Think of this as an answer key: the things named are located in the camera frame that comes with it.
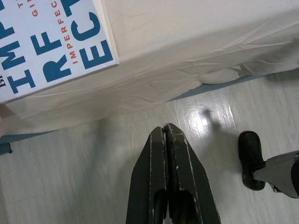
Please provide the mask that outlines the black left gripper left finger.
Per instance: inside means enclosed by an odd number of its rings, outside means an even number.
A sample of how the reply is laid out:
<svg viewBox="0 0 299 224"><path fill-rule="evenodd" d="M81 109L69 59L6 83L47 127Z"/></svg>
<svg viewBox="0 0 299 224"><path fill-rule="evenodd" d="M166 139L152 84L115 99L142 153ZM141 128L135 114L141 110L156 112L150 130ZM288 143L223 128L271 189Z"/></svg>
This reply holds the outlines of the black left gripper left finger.
<svg viewBox="0 0 299 224"><path fill-rule="evenodd" d="M162 127L154 128L132 171L126 224L163 224L168 206L167 159Z"/></svg>

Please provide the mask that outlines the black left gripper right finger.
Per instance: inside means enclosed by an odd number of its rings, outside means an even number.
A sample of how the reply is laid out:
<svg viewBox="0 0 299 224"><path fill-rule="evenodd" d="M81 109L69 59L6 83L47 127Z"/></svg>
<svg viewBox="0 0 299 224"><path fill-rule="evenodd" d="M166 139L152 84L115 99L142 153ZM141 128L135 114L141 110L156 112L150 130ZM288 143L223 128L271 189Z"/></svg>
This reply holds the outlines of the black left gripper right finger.
<svg viewBox="0 0 299 224"><path fill-rule="evenodd" d="M173 224L221 224L206 171L185 134L164 126L169 171L169 215Z"/></svg>

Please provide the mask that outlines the white book blue lettering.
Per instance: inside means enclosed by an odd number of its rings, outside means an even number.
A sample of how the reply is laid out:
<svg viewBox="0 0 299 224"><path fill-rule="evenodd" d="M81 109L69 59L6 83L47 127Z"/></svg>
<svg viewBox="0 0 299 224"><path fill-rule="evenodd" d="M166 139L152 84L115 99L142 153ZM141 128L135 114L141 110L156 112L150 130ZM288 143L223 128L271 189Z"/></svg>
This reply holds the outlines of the white book blue lettering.
<svg viewBox="0 0 299 224"><path fill-rule="evenodd" d="M0 0L0 104L118 64L104 0Z"/></svg>

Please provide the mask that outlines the black right robot foot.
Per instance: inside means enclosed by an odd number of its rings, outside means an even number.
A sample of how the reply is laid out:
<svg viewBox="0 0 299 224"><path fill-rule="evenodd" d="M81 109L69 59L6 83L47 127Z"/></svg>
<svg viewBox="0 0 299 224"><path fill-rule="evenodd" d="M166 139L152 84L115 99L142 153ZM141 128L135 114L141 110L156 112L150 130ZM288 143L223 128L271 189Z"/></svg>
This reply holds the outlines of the black right robot foot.
<svg viewBox="0 0 299 224"><path fill-rule="evenodd" d="M254 172L265 168L260 138L253 131L244 131L238 138L238 155L242 166L242 182L253 191L263 190L265 182L254 179Z"/></svg>

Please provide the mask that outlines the beige sheeted mattress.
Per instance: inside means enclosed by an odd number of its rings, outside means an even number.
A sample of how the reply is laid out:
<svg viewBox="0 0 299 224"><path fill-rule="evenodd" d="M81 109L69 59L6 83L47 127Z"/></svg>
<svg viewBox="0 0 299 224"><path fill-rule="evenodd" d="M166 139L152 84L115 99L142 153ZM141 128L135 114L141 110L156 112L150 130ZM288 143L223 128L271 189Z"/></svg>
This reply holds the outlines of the beige sheeted mattress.
<svg viewBox="0 0 299 224"><path fill-rule="evenodd" d="M119 64L0 104L0 137L135 112L299 68L299 0L104 0Z"/></svg>

